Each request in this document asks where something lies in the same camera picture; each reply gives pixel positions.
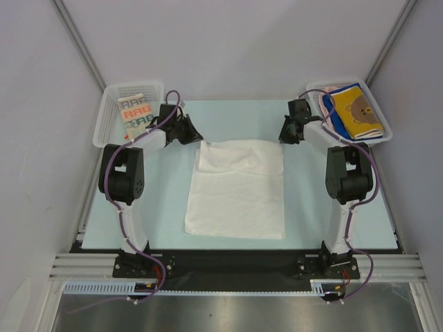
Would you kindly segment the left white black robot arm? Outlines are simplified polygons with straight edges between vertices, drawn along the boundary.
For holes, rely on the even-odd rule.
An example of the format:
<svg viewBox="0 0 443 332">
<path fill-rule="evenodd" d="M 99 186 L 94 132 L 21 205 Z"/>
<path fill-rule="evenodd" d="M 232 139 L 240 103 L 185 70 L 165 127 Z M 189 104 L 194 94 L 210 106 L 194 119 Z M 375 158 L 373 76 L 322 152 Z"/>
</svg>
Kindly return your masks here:
<svg viewBox="0 0 443 332">
<path fill-rule="evenodd" d="M 159 115 L 144 126 L 141 133 L 122 145 L 105 146 L 100 166 L 98 189 L 116 209 L 122 244 L 114 263 L 117 278 L 146 277 L 160 263 L 150 255 L 143 230 L 138 201 L 145 189 L 144 157 L 178 140 L 187 145 L 203 140 L 183 104 L 163 103 Z"/>
</svg>

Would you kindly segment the yellow brown bear towel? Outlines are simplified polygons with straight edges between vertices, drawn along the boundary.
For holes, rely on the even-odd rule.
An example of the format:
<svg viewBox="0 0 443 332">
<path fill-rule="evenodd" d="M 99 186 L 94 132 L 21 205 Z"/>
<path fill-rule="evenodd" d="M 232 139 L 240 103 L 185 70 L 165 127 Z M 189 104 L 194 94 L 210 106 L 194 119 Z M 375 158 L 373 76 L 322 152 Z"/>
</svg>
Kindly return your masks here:
<svg viewBox="0 0 443 332">
<path fill-rule="evenodd" d="M 335 101 L 335 110 L 353 140 L 379 138 L 383 127 L 358 84 L 329 93 Z"/>
</svg>

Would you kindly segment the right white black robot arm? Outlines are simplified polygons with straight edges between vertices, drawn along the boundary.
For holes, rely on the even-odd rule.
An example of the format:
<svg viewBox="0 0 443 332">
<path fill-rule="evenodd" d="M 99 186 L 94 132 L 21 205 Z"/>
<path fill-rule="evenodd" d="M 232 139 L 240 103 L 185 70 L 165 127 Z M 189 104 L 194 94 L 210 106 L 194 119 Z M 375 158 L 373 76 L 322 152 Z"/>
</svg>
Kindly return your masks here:
<svg viewBox="0 0 443 332">
<path fill-rule="evenodd" d="M 332 132 L 320 116 L 311 114 L 305 99 L 288 102 L 279 141 L 284 144 L 310 143 L 326 156 L 325 189 L 333 200 L 326 239 L 322 241 L 314 271 L 335 278 L 352 265 L 352 219 L 357 208 L 374 200 L 374 160 L 368 146 L 353 143 Z"/>
</svg>

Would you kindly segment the white towel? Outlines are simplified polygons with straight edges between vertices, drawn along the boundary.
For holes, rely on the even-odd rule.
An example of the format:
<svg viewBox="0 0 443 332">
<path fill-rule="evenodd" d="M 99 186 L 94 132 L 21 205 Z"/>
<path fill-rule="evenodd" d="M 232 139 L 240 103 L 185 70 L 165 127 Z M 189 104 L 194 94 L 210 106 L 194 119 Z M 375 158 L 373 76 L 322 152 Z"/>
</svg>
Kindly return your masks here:
<svg viewBox="0 0 443 332">
<path fill-rule="evenodd" d="M 266 140 L 200 144 L 185 215 L 188 234 L 283 239 L 283 150 Z"/>
</svg>

